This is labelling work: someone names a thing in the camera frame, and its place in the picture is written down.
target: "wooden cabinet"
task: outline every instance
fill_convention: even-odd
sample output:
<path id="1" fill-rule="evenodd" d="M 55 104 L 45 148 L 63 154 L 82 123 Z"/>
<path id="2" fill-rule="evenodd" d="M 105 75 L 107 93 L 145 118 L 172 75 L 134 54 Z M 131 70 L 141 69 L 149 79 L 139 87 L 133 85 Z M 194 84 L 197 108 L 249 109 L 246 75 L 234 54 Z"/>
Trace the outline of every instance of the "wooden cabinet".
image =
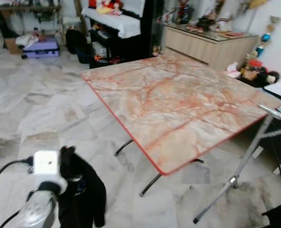
<path id="1" fill-rule="evenodd" d="M 215 70 L 225 70 L 233 62 L 237 62 L 240 66 L 246 54 L 253 50 L 258 39 L 253 35 L 225 38 L 214 32 L 206 34 L 197 35 L 168 27 L 166 46 L 198 59 Z"/>

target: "box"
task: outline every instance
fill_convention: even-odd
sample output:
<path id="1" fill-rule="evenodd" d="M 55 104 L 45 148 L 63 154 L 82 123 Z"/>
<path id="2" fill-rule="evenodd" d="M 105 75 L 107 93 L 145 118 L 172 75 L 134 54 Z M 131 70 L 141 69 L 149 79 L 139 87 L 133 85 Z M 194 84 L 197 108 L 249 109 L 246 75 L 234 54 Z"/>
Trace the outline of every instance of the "box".
<path id="1" fill-rule="evenodd" d="M 23 53 L 22 58 L 58 57 L 59 47 L 55 38 L 47 38 L 46 41 L 23 48 Z"/>
<path id="2" fill-rule="evenodd" d="M 105 46 L 103 46 L 99 42 L 95 41 L 95 42 L 92 42 L 92 47 L 93 47 L 94 53 L 96 55 L 99 55 L 103 58 L 107 58 L 107 48 Z"/>
<path id="3" fill-rule="evenodd" d="M 11 54 L 22 54 L 22 50 L 15 44 L 16 38 L 5 38 L 4 42 Z"/>

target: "folding table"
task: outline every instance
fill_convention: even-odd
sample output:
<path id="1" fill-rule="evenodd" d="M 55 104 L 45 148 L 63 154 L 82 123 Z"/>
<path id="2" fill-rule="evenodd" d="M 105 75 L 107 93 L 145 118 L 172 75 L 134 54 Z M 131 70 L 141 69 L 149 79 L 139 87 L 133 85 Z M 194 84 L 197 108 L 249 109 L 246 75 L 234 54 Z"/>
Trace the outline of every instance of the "folding table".
<path id="1" fill-rule="evenodd" d="M 259 104 L 281 105 L 277 98 L 173 51 L 87 70 L 82 77 L 132 138 L 119 150 L 134 141 L 158 170 L 147 188 L 264 118 L 267 113 Z M 272 118 L 266 118 L 259 136 Z M 259 138 L 195 223 L 229 187 L 237 187 Z"/>

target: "cabinet door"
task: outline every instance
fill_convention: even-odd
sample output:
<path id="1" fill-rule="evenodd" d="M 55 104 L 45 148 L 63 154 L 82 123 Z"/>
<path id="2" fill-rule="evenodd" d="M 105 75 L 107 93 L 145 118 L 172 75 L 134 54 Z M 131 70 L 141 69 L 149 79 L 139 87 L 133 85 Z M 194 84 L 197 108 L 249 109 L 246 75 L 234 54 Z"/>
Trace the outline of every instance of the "cabinet door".
<path id="1" fill-rule="evenodd" d="M 176 51 L 186 54 L 190 36 L 173 30 L 167 30 L 166 46 Z"/>

